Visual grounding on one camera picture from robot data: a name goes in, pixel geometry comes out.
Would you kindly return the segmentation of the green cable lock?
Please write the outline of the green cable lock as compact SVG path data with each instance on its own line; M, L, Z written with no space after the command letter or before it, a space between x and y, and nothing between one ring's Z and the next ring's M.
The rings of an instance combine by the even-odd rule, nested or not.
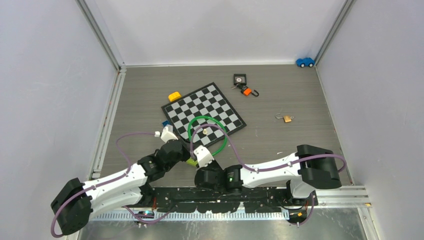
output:
M218 125L221 129L223 129L225 133L227 132L226 129L225 129L225 127L220 123L219 120L217 120L217 119L215 119L213 117L207 116L207 115L196 116L196 117L194 117L189 122L188 127L187 127L187 134L188 134L188 140L189 141L192 140L192 134L193 134L192 133L192 125L193 125L194 122L196 122L196 121L198 121L200 119L205 119L205 120L213 121L216 125ZM212 156L215 156L215 155L219 154L225 148L227 142L228 142L228 138L225 136L224 137L224 142L222 143L221 147L217 151L215 151L214 153L212 153L211 155Z

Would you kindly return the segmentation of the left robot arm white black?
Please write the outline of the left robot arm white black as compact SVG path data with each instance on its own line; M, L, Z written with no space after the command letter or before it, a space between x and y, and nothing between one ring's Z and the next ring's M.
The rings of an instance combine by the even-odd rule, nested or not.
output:
M50 205L54 213L52 236L71 235L94 217L116 208L149 204L153 199L150 183L189 158L187 142L169 140L122 171L91 181L69 180Z

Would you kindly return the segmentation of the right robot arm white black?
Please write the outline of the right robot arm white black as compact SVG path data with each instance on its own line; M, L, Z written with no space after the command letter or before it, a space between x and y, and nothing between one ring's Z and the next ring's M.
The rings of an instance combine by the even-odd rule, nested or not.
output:
M338 156L331 150L312 145L299 145L296 152L276 160L225 169L204 146L197 147L192 154L198 166L195 186L221 194L239 195L243 189L285 181L289 199L306 199L314 190L342 186L335 161Z

